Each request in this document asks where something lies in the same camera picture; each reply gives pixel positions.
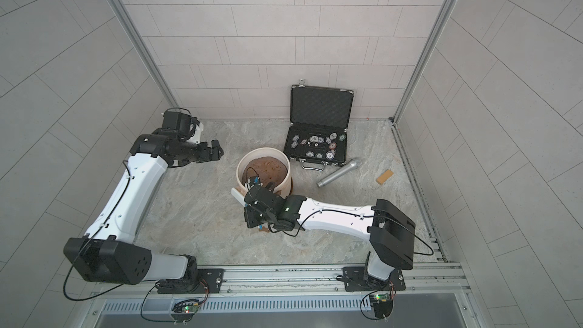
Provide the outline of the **blue handled scrub brush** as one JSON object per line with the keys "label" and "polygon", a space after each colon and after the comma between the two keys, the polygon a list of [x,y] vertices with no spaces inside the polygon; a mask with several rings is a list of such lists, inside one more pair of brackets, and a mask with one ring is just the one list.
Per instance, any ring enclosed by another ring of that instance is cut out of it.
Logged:
{"label": "blue handled scrub brush", "polygon": [[231,189],[231,195],[235,198],[235,200],[243,207],[247,206],[244,198],[247,194],[247,189],[241,187],[234,187]]}

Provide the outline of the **white ceramic pot with mud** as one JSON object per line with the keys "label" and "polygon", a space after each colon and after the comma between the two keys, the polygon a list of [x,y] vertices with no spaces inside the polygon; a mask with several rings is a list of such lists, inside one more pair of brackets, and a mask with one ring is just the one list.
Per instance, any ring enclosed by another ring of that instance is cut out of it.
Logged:
{"label": "white ceramic pot with mud", "polygon": [[261,147],[246,154],[236,169],[238,185],[232,188],[232,195],[244,197],[247,194],[249,180],[259,178],[262,186],[270,188],[273,193],[287,197],[292,191],[291,164],[281,151]]}

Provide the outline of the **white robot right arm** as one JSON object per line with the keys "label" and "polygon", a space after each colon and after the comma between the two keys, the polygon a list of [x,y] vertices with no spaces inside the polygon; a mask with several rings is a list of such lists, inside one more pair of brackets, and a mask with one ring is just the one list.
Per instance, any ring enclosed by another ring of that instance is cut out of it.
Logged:
{"label": "white robot right arm", "polygon": [[324,230],[369,241],[374,253],[367,258],[367,275],[385,282],[393,270],[412,270],[416,224],[388,200],[348,207],[309,197],[280,197],[260,185],[245,194],[232,189],[244,207],[249,229],[266,224],[273,232]]}

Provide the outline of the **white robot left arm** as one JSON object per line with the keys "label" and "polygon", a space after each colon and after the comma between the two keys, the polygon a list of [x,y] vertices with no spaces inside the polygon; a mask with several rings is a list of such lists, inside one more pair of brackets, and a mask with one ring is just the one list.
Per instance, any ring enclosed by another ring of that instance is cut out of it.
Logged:
{"label": "white robot left arm", "polygon": [[95,222],[81,238],[70,238],[64,254],[88,282],[137,285],[162,282],[167,289],[198,285],[195,258],[155,254],[135,244],[153,196],[168,169],[218,161],[220,143],[200,139],[202,123],[183,108],[163,114],[162,126],[138,136],[118,186]]}

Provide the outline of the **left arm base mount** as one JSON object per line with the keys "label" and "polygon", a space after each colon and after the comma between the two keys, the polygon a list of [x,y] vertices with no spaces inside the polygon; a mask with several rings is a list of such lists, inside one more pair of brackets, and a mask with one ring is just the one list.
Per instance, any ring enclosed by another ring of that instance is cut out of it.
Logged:
{"label": "left arm base mount", "polygon": [[215,294],[223,284],[224,269],[203,268],[197,265],[195,257],[185,255],[188,264],[181,279],[161,279],[156,284],[156,291],[161,295],[170,294]]}

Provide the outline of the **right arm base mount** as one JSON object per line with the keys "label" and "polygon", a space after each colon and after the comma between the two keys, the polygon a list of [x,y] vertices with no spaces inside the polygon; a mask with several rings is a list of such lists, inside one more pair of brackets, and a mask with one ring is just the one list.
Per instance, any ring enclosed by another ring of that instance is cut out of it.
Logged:
{"label": "right arm base mount", "polygon": [[372,292],[381,289],[393,288],[397,292],[405,291],[405,279],[401,270],[394,269],[387,281],[377,279],[367,274],[364,265],[343,267],[343,271],[336,279],[344,284],[347,292]]}

